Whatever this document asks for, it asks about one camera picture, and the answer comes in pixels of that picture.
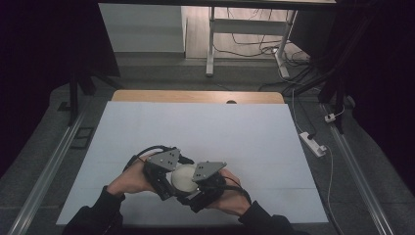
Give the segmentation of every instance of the human hand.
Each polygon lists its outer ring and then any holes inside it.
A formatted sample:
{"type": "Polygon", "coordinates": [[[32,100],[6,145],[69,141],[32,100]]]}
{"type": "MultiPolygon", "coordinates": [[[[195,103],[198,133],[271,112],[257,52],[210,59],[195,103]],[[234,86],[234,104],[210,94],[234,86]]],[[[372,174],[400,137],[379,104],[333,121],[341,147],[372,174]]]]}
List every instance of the human hand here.
{"type": "MultiPolygon", "coordinates": [[[[220,171],[220,174],[225,177],[227,185],[240,187],[241,181],[228,169],[223,168],[220,171]]],[[[218,209],[225,213],[241,216],[250,206],[251,205],[248,202],[248,199],[241,192],[235,190],[225,190],[222,196],[207,206],[207,208],[218,209]]]]}
{"type": "Polygon", "coordinates": [[[140,193],[143,191],[156,192],[149,181],[147,181],[144,175],[144,161],[149,157],[147,155],[142,157],[141,160],[137,159],[125,172],[117,177],[107,187],[107,192],[121,197],[124,193],[140,193]]]}

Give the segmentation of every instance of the dark background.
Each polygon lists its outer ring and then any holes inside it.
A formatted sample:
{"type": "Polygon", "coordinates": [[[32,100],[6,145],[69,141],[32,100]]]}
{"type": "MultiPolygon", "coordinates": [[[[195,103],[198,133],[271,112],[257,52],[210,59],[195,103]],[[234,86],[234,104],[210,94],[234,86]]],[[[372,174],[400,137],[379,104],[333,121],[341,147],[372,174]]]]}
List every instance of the dark background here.
{"type": "Polygon", "coordinates": [[[52,90],[74,74],[119,75],[98,4],[0,2],[0,175],[49,106],[52,90]]]}
{"type": "MultiPolygon", "coordinates": [[[[354,118],[385,152],[413,195],[414,12],[413,1],[383,1],[344,71],[346,93],[356,104],[354,118]]],[[[347,16],[335,22],[331,47],[353,22],[347,16]]]]}

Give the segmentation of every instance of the white ball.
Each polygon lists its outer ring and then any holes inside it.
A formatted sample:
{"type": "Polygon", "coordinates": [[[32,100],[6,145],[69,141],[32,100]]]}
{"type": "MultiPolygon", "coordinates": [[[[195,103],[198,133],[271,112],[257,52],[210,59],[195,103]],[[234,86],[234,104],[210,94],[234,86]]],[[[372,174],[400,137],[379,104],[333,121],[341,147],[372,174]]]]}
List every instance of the white ball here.
{"type": "Polygon", "coordinates": [[[195,173],[196,166],[194,164],[181,164],[171,174],[171,184],[174,188],[186,192],[195,192],[198,188],[198,184],[192,181],[193,174],[195,173]]]}

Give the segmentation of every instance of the metal frame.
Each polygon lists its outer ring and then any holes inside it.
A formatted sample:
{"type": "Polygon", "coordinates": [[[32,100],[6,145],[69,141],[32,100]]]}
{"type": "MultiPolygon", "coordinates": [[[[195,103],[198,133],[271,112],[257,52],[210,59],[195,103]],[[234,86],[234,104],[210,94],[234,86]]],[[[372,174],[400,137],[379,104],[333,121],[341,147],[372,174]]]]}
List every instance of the metal frame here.
{"type": "Polygon", "coordinates": [[[46,192],[49,189],[50,184],[52,183],[52,180],[56,175],[56,172],[58,171],[59,166],[61,165],[62,160],[65,157],[65,154],[68,151],[70,142],[72,141],[77,129],[85,117],[85,113],[88,110],[90,101],[91,98],[87,98],[87,102],[83,106],[83,109],[81,110],[78,118],[74,121],[72,126],[68,127],[64,137],[52,154],[52,157],[43,168],[43,171],[37,179],[36,184],[24,202],[24,205],[15,221],[13,222],[13,225],[8,232],[9,235],[26,233],[28,227],[33,221],[34,216],[36,215],[37,210],[39,209],[40,204],[43,201],[43,198],[46,195],[46,192]]]}
{"type": "MultiPolygon", "coordinates": [[[[327,115],[328,112],[324,105],[321,105],[322,112],[327,115]]],[[[345,159],[348,170],[350,171],[351,176],[356,183],[357,189],[360,192],[360,195],[365,202],[368,211],[370,212],[375,226],[378,228],[379,234],[381,235],[393,235],[392,227],[388,221],[385,212],[382,209],[381,204],[379,203],[378,198],[367,182],[366,176],[364,175],[362,169],[360,168],[359,163],[354,156],[353,151],[351,150],[346,137],[340,133],[334,124],[330,124],[330,129],[332,131],[333,137],[336,140],[336,143],[339,146],[340,151],[345,159]]]]}
{"type": "Polygon", "coordinates": [[[290,75],[282,58],[284,48],[293,26],[297,11],[293,11],[286,22],[247,21],[234,19],[215,19],[214,7],[209,11],[209,38],[207,48],[207,76],[213,76],[214,47],[213,39],[215,33],[239,33],[239,34],[263,34],[283,36],[278,50],[274,53],[278,64],[278,70],[283,78],[290,75]]]}
{"type": "Polygon", "coordinates": [[[167,6],[196,6],[196,7],[231,7],[231,8],[261,8],[301,11],[343,11],[367,8],[369,3],[337,4],[336,1],[320,2],[313,0],[99,0],[99,3],[167,5],[167,6]]]}

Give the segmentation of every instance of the cable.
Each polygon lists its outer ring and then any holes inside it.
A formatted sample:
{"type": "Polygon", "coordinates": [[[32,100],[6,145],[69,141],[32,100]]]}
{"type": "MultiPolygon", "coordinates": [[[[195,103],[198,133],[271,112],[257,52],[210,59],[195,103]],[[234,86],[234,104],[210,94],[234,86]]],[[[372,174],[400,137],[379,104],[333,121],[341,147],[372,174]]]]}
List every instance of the cable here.
{"type": "MultiPolygon", "coordinates": [[[[272,82],[272,83],[262,83],[262,84],[258,87],[257,91],[261,91],[261,90],[262,90],[262,88],[263,88],[263,87],[266,87],[266,86],[279,85],[279,84],[286,83],[286,82],[289,82],[289,83],[295,83],[295,82],[293,82],[293,80],[295,80],[295,79],[297,79],[297,78],[299,78],[299,77],[300,77],[300,80],[301,80],[301,79],[302,79],[302,76],[306,76],[306,75],[309,73],[309,71],[308,71],[308,70],[310,70],[310,69],[311,69],[311,67],[306,67],[306,68],[304,68],[303,70],[301,70],[301,71],[299,72],[299,74],[295,75],[295,76],[294,76],[291,80],[287,80],[287,79],[282,78],[281,72],[278,70],[278,73],[279,73],[279,75],[280,75],[280,77],[281,77],[281,79],[282,79],[283,81],[277,81],[277,82],[272,82]]],[[[290,86],[287,86],[287,87],[286,87],[286,88],[282,91],[283,96],[286,96],[286,95],[285,95],[285,92],[286,92],[286,90],[287,90],[288,88],[290,88],[290,87],[292,87],[292,86],[291,86],[291,85],[290,85],[290,86]]]]}
{"type": "Polygon", "coordinates": [[[238,54],[238,53],[231,52],[231,51],[222,51],[222,50],[217,49],[217,48],[214,46],[214,44],[213,44],[213,48],[214,48],[214,50],[216,50],[216,51],[218,51],[218,52],[228,53],[228,54],[232,54],[232,55],[236,55],[236,56],[242,56],[242,57],[257,57],[257,56],[261,56],[261,55],[263,54],[263,53],[261,52],[261,53],[258,53],[258,54],[253,54],[253,55],[242,55],[242,54],[238,54]]]}
{"type": "Polygon", "coordinates": [[[236,183],[240,188],[242,188],[241,184],[239,184],[235,179],[227,177],[227,176],[223,176],[224,178],[227,178],[229,180],[232,180],[234,183],[236,183]]]}
{"type": "Polygon", "coordinates": [[[294,60],[293,59],[293,56],[295,55],[295,54],[297,54],[298,52],[296,52],[296,53],[294,53],[293,55],[291,55],[291,58],[292,59],[289,59],[288,58],[288,56],[287,56],[287,53],[284,51],[284,57],[285,57],[285,59],[283,58],[283,60],[284,60],[284,62],[286,62],[287,64],[289,64],[290,66],[292,66],[292,67],[298,67],[298,66],[307,66],[307,65],[310,65],[310,62],[309,61],[305,61],[305,60],[302,60],[302,61],[296,61],[296,60],[294,60]]]}
{"type": "Polygon", "coordinates": [[[144,162],[144,160],[142,160],[140,157],[152,150],[156,150],[156,149],[161,149],[163,152],[167,151],[169,148],[163,146],[163,145],[156,145],[156,146],[152,146],[150,148],[147,148],[143,151],[141,151],[140,153],[138,153],[137,155],[134,155],[127,163],[127,165],[125,166],[124,170],[122,172],[124,172],[126,169],[128,169],[137,159],[139,159],[141,162],[144,162]]]}
{"type": "MultiPolygon", "coordinates": [[[[293,79],[292,80],[294,80],[294,79],[296,79],[297,80],[297,84],[299,84],[299,85],[302,85],[302,83],[299,83],[299,81],[301,81],[301,80],[303,80],[311,71],[313,71],[314,70],[314,67],[312,67],[312,66],[308,66],[308,67],[306,67],[305,69],[303,69],[298,75],[296,75],[295,77],[293,77],[293,79]]],[[[284,97],[287,97],[288,96],[288,94],[287,94],[287,90],[289,90],[290,88],[293,88],[293,87],[295,87],[296,86],[296,84],[292,84],[292,85],[290,85],[290,86],[287,86],[282,92],[281,92],[281,94],[284,96],[284,97]]]]}
{"type": "MultiPolygon", "coordinates": [[[[235,17],[233,16],[233,14],[232,14],[232,12],[230,11],[230,9],[229,8],[227,8],[226,9],[227,10],[227,14],[228,14],[228,19],[231,19],[230,17],[232,16],[232,19],[235,19],[235,17]]],[[[254,17],[256,17],[256,15],[257,15],[257,13],[259,12],[259,9],[256,9],[255,11],[254,11],[254,15],[252,16],[252,17],[250,17],[248,20],[250,20],[250,19],[252,19],[252,18],[254,18],[254,17]]],[[[257,44],[259,44],[259,47],[260,47],[260,45],[261,44],[264,44],[264,43],[277,43],[277,42],[281,42],[281,40],[275,40],[275,41],[263,41],[263,38],[262,38],[262,41],[260,41],[260,42],[238,42],[238,41],[236,41],[236,39],[235,39],[235,34],[234,33],[231,33],[231,35],[232,35],[232,39],[234,40],[234,42],[235,42],[235,44],[239,44],[239,45],[257,45],[257,44]]]]}
{"type": "Polygon", "coordinates": [[[299,82],[295,82],[295,81],[291,81],[291,80],[286,80],[283,78],[283,74],[281,74],[281,71],[278,70],[278,73],[280,74],[280,78],[281,80],[285,81],[285,82],[289,82],[289,83],[293,83],[293,84],[298,84],[298,85],[303,85],[303,83],[299,83],[299,82]]]}
{"type": "Polygon", "coordinates": [[[329,192],[327,193],[327,205],[329,206],[329,211],[330,211],[330,214],[332,215],[333,221],[335,222],[335,226],[339,229],[340,233],[342,235],[344,235],[345,233],[342,231],[342,229],[340,228],[339,224],[337,223],[336,218],[335,218],[335,215],[333,214],[333,211],[332,211],[332,207],[330,205],[330,193],[331,193],[332,182],[333,182],[333,161],[334,160],[333,160],[332,150],[327,145],[326,145],[326,148],[329,150],[329,152],[330,152],[330,158],[332,159],[332,169],[331,169],[331,172],[330,172],[329,192]]]}
{"type": "Polygon", "coordinates": [[[343,110],[340,113],[336,114],[335,117],[340,116],[344,112],[345,112],[345,105],[343,105],[343,110]]]}
{"type": "Polygon", "coordinates": [[[299,126],[299,124],[297,123],[296,109],[294,108],[294,90],[295,90],[295,89],[293,89],[293,100],[292,100],[292,103],[293,103],[294,122],[296,123],[296,126],[297,126],[297,128],[299,129],[299,131],[301,131],[301,133],[303,133],[304,131],[302,131],[302,130],[301,130],[301,128],[300,128],[300,126],[299,126]]]}
{"type": "MultiPolygon", "coordinates": [[[[268,21],[271,20],[271,15],[272,15],[272,9],[269,12],[268,21]]],[[[261,52],[262,52],[262,49],[260,48],[260,46],[262,45],[263,39],[265,39],[265,34],[262,36],[262,39],[260,40],[260,43],[259,43],[259,51],[261,52]]]]}
{"type": "Polygon", "coordinates": [[[215,83],[215,85],[217,85],[218,87],[221,87],[221,88],[223,88],[223,89],[225,89],[227,91],[233,91],[232,89],[230,89],[230,88],[228,88],[228,87],[226,87],[224,85],[221,85],[221,84],[218,84],[218,83],[215,83]]]}
{"type": "Polygon", "coordinates": [[[288,13],[290,12],[290,10],[287,10],[286,12],[286,21],[288,20],[288,13]]]}

